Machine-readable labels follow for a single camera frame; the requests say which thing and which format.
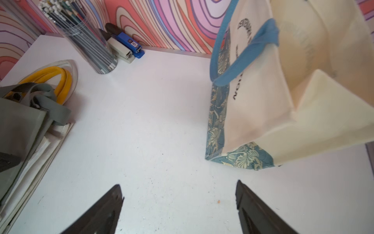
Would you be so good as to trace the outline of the beige bag blue handles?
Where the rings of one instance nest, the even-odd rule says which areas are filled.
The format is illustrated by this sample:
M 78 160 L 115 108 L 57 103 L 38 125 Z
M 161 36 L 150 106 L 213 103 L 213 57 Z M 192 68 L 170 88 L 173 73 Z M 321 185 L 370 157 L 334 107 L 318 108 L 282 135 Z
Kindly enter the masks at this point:
M 210 79 L 208 161 L 261 170 L 374 139 L 374 45 L 355 1 L 231 1 Z

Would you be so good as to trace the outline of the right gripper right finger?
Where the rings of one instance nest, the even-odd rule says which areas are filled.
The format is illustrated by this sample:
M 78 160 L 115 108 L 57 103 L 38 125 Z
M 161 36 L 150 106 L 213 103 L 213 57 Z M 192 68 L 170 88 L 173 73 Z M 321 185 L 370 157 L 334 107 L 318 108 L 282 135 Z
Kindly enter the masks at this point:
M 244 234 L 295 234 L 248 186 L 240 180 L 236 186 L 236 204 Z

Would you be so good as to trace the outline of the olive green fabric bag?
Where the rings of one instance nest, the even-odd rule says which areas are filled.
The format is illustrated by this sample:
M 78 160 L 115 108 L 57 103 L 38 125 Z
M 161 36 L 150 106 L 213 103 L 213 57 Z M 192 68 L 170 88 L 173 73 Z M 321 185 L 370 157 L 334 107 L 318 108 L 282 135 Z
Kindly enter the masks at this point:
M 1 206 L 51 125 L 68 123 L 71 110 L 57 103 L 51 85 L 1 87 Z

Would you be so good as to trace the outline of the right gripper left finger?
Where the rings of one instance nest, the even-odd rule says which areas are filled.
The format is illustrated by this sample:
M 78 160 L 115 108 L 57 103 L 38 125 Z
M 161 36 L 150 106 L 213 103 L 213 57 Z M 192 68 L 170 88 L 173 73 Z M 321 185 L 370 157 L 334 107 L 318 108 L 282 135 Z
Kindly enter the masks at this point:
M 114 234 L 123 201 L 121 187 L 116 184 L 63 233 Z

